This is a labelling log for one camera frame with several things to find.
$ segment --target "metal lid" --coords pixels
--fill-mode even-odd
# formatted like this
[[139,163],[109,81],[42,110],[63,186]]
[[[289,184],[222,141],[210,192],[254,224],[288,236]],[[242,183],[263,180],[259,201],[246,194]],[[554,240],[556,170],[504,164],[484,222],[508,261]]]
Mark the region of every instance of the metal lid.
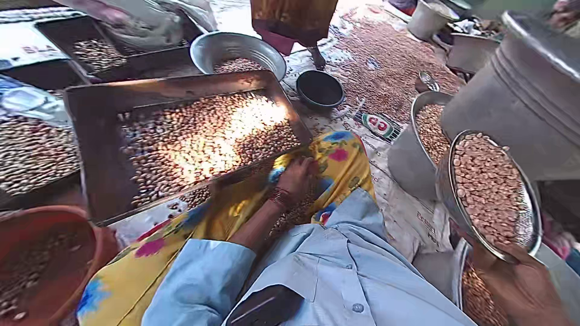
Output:
[[502,15],[509,31],[563,74],[580,82],[580,40],[550,29],[539,20],[511,10]]

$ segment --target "metal bowl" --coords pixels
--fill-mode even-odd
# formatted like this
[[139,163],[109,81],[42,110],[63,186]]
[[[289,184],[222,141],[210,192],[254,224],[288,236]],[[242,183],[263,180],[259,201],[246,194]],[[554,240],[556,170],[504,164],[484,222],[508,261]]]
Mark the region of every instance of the metal bowl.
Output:
[[231,59],[243,57],[254,60],[272,71],[278,81],[286,74],[286,61],[270,44],[252,36],[211,32],[191,44],[189,54],[195,66],[206,75],[213,74],[214,66]]
[[[455,145],[459,143],[466,135],[480,133],[479,131],[465,130],[460,132],[451,143],[450,151],[443,157],[437,168],[437,182],[436,191],[439,200],[447,207],[451,214],[451,218],[461,228],[467,232],[468,235],[477,239],[496,257],[512,262],[514,260],[510,255],[500,251],[498,248],[489,243],[485,237],[473,226],[469,214],[465,211],[465,207],[457,196],[457,184],[455,181],[455,167],[453,166],[452,150]],[[488,140],[494,146],[498,146],[493,140]],[[540,217],[538,200],[536,199],[534,190],[531,186],[528,177],[521,170],[520,166],[513,160],[512,156],[506,152],[513,165],[520,172],[522,181],[522,188],[520,194],[524,198],[526,208],[520,211],[520,222],[516,225],[517,242],[526,247],[530,255],[535,255],[538,251],[542,240],[542,222]]]

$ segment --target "metal tray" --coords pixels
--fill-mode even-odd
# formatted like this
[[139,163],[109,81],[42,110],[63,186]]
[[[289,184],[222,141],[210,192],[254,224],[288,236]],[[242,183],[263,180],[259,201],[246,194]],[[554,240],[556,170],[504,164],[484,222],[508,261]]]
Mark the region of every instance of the metal tray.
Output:
[[138,117],[202,97],[250,90],[261,90],[287,109],[287,117],[301,143],[296,148],[311,142],[310,132],[271,71],[143,79],[67,89],[64,98],[79,141],[81,180],[91,219],[107,225],[206,185],[239,182],[251,173],[253,166],[285,153],[274,154],[148,205],[136,209],[131,205],[138,190],[137,184],[130,180],[135,169],[128,156],[119,150],[124,143],[121,125],[125,123],[119,119],[120,113],[133,111],[135,114],[130,116]]
[[107,42],[109,42],[110,44],[113,44],[113,46],[115,46],[115,48],[117,49],[117,51],[119,51],[119,53],[121,55],[123,55],[123,57],[127,58],[128,60],[131,57],[138,57],[138,56],[143,56],[143,55],[147,55],[147,54],[150,54],[150,53],[165,52],[165,51],[171,51],[171,50],[175,50],[175,49],[187,49],[187,57],[189,57],[189,46],[191,45],[191,43],[193,42],[193,40],[196,39],[197,37],[199,37],[200,35],[202,35],[203,32],[184,13],[180,13],[179,15],[181,16],[181,18],[182,18],[182,20],[184,22],[182,24],[182,27],[183,27],[183,39],[185,39],[188,42],[189,45],[187,45],[187,46],[175,46],[173,48],[168,48],[168,49],[163,49],[163,50],[157,50],[157,51],[149,51],[149,52],[147,52],[147,51],[140,51],[140,50],[134,50],[134,49],[128,48],[124,44],[122,44],[119,41],[117,41],[107,31],[106,28],[104,28],[103,26],[101,26],[101,24],[98,21],[95,21],[95,27],[99,31],[99,33],[104,37],[104,39]]
[[90,84],[72,60],[43,61],[3,70],[2,74],[45,90]]
[[81,183],[80,170],[71,172],[62,178],[33,189],[25,194],[11,196],[0,190],[0,209],[18,210],[46,205],[46,200],[69,191]]
[[128,63],[120,67],[114,67],[106,71],[95,73],[90,65],[84,63],[84,61],[80,60],[78,56],[74,54],[74,44],[77,41],[86,41],[87,39],[105,39],[95,27],[94,20],[89,16],[39,21],[35,26],[62,52],[77,62],[88,74],[93,74],[107,82],[127,79],[133,74],[130,64]]
[[136,78],[165,78],[203,75],[193,64],[189,48],[174,48],[127,57]]
[[[457,223],[461,230],[467,232],[468,235],[477,239],[496,257],[510,262],[513,259],[510,255],[495,248],[472,225],[469,214],[465,211],[465,207],[461,203],[459,197],[456,195],[457,184],[455,181],[455,168],[453,166],[453,160],[451,159],[453,149],[455,148],[455,145],[459,143],[466,135],[477,133],[479,133],[479,131],[462,131],[451,143],[451,147],[449,149],[450,151],[445,156],[443,156],[443,159],[441,159],[437,168],[437,196],[439,200],[445,205],[445,207],[447,207],[451,217],[453,218],[453,221]],[[493,140],[490,139],[489,141],[494,146],[497,146]],[[516,229],[518,233],[517,240],[522,246],[526,247],[528,253],[533,256],[538,251],[542,242],[542,222],[538,200],[536,199],[534,189],[532,188],[528,177],[526,177],[520,166],[513,160],[509,152],[503,151],[503,153],[512,159],[513,165],[520,172],[520,177],[523,183],[520,194],[524,197],[524,202],[526,203],[527,208],[525,211],[520,212],[520,216],[524,216],[524,218],[521,219],[523,223],[518,223]]]

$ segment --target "plastic sheet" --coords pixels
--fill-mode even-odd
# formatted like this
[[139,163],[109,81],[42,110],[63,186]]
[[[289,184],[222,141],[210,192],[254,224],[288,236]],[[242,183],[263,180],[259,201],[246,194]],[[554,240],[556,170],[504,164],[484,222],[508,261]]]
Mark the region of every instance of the plastic sheet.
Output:
[[207,31],[217,28],[208,0],[57,0],[103,22],[115,39],[134,49],[171,48],[183,39],[182,25],[193,19]]

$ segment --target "bangle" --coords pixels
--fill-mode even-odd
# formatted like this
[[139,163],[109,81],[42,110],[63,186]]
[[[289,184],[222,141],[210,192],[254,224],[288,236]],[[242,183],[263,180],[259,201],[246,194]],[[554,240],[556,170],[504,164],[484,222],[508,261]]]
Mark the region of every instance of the bangle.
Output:
[[288,190],[282,189],[280,187],[275,187],[272,189],[272,192],[268,196],[268,200],[282,205],[284,209],[288,209],[290,206],[292,206],[293,202],[292,196]]

